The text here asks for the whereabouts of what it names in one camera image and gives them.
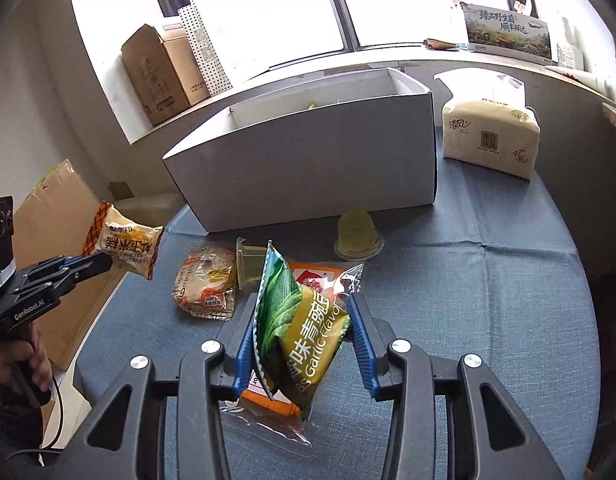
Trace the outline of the person left hand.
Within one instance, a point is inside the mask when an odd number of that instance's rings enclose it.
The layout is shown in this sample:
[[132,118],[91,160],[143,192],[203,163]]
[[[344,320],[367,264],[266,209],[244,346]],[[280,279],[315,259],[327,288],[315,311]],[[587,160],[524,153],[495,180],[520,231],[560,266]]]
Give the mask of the person left hand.
[[[28,395],[17,382],[15,373],[23,367],[31,382],[41,393],[30,403]],[[0,340],[0,408],[5,406],[43,406],[52,398],[53,372],[36,322],[30,324],[28,340]]]

